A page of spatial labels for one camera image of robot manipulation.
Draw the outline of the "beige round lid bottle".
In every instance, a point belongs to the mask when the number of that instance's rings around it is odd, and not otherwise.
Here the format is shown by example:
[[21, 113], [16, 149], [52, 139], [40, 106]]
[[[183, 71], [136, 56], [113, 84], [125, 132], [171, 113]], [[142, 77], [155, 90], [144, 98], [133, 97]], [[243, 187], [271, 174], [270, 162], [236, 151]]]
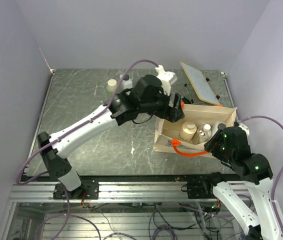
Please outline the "beige round lid bottle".
[[179, 138], [184, 142], [191, 142], [195, 133], [197, 132], [197, 126], [195, 123], [186, 121], [182, 124], [179, 132]]

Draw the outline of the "beige canvas tote bag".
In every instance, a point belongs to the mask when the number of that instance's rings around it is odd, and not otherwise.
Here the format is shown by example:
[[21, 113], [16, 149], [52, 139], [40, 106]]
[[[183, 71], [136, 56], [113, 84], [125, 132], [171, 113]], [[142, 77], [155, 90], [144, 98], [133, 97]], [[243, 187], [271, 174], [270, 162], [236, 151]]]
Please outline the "beige canvas tote bag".
[[197, 130], [203, 130], [205, 124], [212, 125], [217, 122], [224, 122], [227, 127], [234, 126], [237, 108], [223, 107], [221, 105], [194, 105], [185, 104], [183, 106], [184, 118], [177, 122], [169, 122], [168, 120], [156, 119], [154, 133], [155, 152], [174, 153], [184, 157], [212, 158], [212, 154], [204, 151], [204, 144], [193, 144], [191, 142], [182, 141], [179, 133], [184, 122], [193, 122], [197, 126]]

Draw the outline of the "beige cap bottle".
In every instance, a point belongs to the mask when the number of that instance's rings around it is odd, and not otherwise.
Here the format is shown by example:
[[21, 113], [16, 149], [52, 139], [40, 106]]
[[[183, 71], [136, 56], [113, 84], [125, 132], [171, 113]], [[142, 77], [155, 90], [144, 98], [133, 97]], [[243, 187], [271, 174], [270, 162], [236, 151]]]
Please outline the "beige cap bottle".
[[109, 79], [107, 81], [107, 86], [106, 89], [110, 92], [110, 93], [114, 93], [116, 91], [117, 88], [117, 81], [115, 79]]

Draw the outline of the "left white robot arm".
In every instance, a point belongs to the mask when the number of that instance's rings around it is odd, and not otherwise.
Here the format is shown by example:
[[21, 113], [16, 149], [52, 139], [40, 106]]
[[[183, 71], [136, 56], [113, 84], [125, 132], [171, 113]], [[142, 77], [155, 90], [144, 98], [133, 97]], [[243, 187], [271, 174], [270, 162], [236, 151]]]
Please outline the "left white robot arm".
[[108, 104], [100, 105], [94, 112], [64, 130], [52, 134], [41, 132], [37, 136], [40, 156], [49, 176], [59, 181], [54, 198], [69, 196], [79, 199], [89, 195], [97, 199], [97, 191], [82, 181], [67, 159], [90, 139], [134, 121], [139, 114], [156, 116], [171, 123], [183, 119], [185, 115], [179, 93], [174, 94], [173, 105], [170, 105], [171, 88], [176, 80], [176, 74], [171, 71], [156, 76], [147, 74], [134, 87], [114, 94]]

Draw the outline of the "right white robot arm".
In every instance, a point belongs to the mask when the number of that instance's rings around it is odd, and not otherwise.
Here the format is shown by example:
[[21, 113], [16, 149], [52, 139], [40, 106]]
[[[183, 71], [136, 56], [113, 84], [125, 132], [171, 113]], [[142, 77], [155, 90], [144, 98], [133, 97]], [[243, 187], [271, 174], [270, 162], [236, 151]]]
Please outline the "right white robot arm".
[[247, 133], [239, 126], [220, 123], [204, 149], [231, 168], [247, 188], [255, 210], [234, 192], [223, 174], [204, 177], [202, 192], [219, 199], [237, 220], [247, 240], [283, 240], [283, 214], [272, 193], [273, 172], [267, 158], [252, 153]]

